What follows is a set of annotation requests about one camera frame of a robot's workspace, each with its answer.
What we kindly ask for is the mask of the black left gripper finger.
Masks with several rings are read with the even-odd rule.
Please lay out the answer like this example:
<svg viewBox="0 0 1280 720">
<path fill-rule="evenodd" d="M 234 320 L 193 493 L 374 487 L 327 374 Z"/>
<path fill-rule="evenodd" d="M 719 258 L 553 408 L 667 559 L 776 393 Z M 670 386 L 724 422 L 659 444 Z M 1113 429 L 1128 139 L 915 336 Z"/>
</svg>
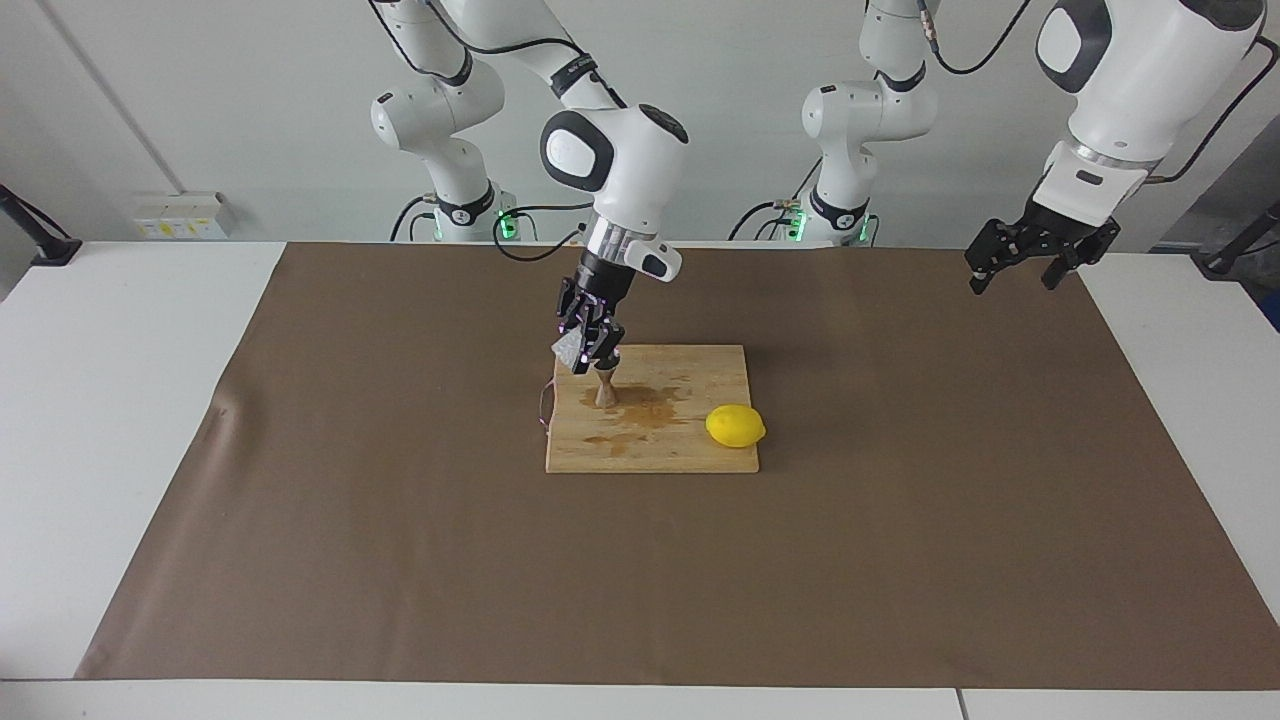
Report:
<svg viewBox="0 0 1280 720">
<path fill-rule="evenodd" d="M 966 264 L 973 293 L 984 293 L 996 274 L 1021 261 L 1021 250 L 1012 229 L 1002 222 L 987 222 L 966 249 Z"/>
<path fill-rule="evenodd" d="M 1092 234 L 1064 245 L 1044 270 L 1044 287 L 1056 290 L 1079 266 L 1097 264 L 1110 250 L 1117 234 L 1119 225 L 1102 225 Z"/>
</svg>

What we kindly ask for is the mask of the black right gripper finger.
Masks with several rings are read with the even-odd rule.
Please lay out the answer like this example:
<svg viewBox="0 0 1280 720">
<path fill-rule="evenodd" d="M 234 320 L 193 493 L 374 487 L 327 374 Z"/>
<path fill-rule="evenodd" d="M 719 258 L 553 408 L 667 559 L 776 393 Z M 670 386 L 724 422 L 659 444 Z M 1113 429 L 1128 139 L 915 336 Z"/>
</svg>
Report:
<svg viewBox="0 0 1280 720">
<path fill-rule="evenodd" d="M 625 328 L 608 305 L 586 305 L 579 310 L 579 374 L 589 369 L 612 372 L 620 365 L 620 343 Z"/>
<path fill-rule="evenodd" d="M 568 337 L 579 346 L 586 345 L 591 316 L 593 296 L 577 281 L 562 281 L 557 299 L 559 337 Z"/>
</svg>

